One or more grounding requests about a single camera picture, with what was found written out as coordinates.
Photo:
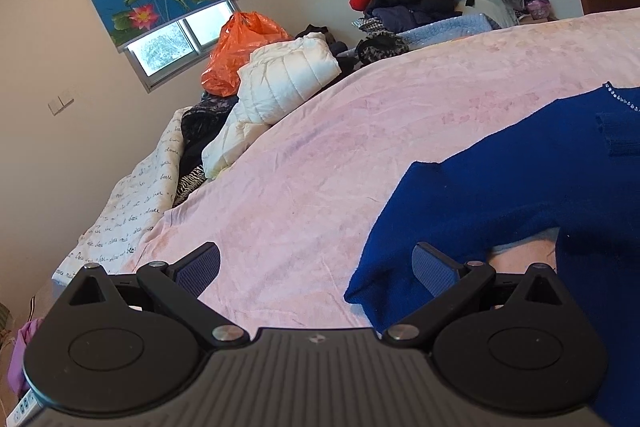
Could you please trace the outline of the blue knit sweater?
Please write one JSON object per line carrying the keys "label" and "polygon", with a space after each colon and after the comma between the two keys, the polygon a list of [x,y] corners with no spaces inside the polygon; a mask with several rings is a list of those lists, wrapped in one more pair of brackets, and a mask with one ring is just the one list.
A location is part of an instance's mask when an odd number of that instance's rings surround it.
{"label": "blue knit sweater", "polygon": [[594,411],[639,421],[639,92],[610,84],[559,98],[443,162],[412,164],[345,291],[376,329],[428,303],[425,242],[457,262],[555,230],[556,272],[608,351]]}

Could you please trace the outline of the white script print quilt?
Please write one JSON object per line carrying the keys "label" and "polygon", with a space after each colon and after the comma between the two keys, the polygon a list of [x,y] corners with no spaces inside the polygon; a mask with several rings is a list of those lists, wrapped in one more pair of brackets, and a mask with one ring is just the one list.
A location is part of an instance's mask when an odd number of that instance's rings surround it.
{"label": "white script print quilt", "polygon": [[89,262],[99,263],[110,274],[122,271],[141,239],[174,202],[183,153],[184,113],[183,108],[176,110],[152,153],[116,183],[96,222],[79,237],[52,280],[66,285]]}

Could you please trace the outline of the pink floral bed sheet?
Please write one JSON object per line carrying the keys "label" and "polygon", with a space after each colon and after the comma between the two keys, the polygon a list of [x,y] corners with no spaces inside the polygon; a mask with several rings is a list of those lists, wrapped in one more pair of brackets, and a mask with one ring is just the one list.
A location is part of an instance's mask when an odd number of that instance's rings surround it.
{"label": "pink floral bed sheet", "polygon": [[265,132],[160,222],[126,263],[221,252],[207,306],[248,331],[367,325],[344,292],[413,161],[440,161],[602,83],[639,82],[639,13],[485,32],[354,72]]}

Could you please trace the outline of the window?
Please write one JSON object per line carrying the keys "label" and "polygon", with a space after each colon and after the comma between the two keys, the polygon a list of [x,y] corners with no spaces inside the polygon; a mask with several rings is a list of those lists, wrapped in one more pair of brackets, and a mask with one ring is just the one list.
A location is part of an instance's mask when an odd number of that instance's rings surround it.
{"label": "window", "polygon": [[238,12],[227,0],[180,18],[122,48],[146,92],[152,92],[208,57],[224,24]]}

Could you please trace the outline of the white puffer jacket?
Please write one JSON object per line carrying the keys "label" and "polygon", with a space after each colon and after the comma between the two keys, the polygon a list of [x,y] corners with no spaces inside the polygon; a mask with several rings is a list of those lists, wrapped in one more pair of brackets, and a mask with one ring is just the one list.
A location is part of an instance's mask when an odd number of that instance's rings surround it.
{"label": "white puffer jacket", "polygon": [[238,103],[202,152],[205,178],[217,178],[263,133],[340,74],[341,67],[321,32],[252,52],[239,69]]}

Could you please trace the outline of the light blue folded blanket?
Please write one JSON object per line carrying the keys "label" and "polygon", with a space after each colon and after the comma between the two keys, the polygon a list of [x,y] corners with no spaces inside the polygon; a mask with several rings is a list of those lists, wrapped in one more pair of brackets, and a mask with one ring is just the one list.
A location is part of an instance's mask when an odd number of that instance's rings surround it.
{"label": "light blue folded blanket", "polygon": [[483,13],[460,15],[413,28],[397,34],[414,51],[447,41],[468,38],[484,32],[501,29],[492,18]]}

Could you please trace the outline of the leopard print garment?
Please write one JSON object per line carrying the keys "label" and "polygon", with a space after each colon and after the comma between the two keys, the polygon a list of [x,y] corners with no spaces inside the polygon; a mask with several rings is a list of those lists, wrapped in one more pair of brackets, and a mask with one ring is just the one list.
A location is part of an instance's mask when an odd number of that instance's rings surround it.
{"label": "leopard print garment", "polygon": [[356,46],[356,57],[362,65],[409,52],[408,44],[389,31],[378,31],[362,39]]}

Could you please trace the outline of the purple bag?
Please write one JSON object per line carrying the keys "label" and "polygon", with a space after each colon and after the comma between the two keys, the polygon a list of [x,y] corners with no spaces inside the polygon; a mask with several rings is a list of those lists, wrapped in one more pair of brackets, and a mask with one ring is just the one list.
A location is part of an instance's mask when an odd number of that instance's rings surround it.
{"label": "purple bag", "polygon": [[550,0],[530,0],[526,3],[526,11],[533,20],[548,20],[552,15]]}

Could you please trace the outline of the orange plastic bag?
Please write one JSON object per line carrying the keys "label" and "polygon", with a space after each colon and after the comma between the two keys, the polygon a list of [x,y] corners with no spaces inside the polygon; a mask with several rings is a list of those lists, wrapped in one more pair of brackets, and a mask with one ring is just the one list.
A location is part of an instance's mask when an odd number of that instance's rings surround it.
{"label": "orange plastic bag", "polygon": [[235,12],[221,28],[208,65],[201,77],[203,90],[211,95],[235,95],[240,87],[239,69],[248,63],[250,54],[263,46],[291,40],[292,36],[278,23],[258,12]]}

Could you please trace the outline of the clear plastic bag of bedding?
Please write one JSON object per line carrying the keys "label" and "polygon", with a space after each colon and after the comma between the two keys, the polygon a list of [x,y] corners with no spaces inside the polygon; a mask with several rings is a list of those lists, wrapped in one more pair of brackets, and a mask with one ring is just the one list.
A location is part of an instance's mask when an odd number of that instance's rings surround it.
{"label": "clear plastic bag of bedding", "polygon": [[463,15],[484,14],[500,28],[518,26],[522,0],[456,0],[456,10]]}

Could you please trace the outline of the white wall switch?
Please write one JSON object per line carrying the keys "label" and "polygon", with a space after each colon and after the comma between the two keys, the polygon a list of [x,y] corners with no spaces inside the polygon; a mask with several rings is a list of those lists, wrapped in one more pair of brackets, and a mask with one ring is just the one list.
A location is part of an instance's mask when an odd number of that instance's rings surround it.
{"label": "white wall switch", "polygon": [[55,98],[51,98],[51,100],[48,102],[48,109],[53,116],[56,116],[59,113],[63,112],[63,110],[66,109],[66,107],[70,106],[70,104],[73,104],[74,101],[75,99],[72,95],[72,92],[63,91]]}

